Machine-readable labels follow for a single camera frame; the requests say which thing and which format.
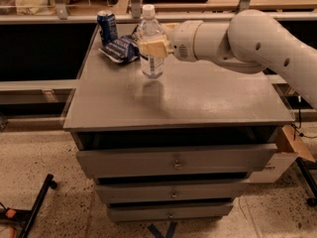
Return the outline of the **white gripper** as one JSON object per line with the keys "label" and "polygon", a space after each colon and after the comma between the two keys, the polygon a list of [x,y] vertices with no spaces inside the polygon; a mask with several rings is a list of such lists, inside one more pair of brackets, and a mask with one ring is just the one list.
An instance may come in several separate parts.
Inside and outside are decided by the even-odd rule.
{"label": "white gripper", "polygon": [[201,21],[185,21],[181,24],[163,23],[161,27],[164,32],[166,34],[170,33],[169,40],[166,37],[149,41],[140,40],[138,41],[140,53],[164,59],[173,50],[173,54],[178,60],[197,61],[194,52],[194,40],[201,24]]}

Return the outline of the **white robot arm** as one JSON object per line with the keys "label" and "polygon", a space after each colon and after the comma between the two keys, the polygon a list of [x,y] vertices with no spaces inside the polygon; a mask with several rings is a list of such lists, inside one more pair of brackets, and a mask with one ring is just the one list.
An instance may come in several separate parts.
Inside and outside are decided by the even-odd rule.
{"label": "white robot arm", "polygon": [[262,11],[245,10],[227,23],[167,24],[155,37],[142,36],[139,49],[155,58],[210,60],[240,73],[269,68],[317,109],[317,50]]}

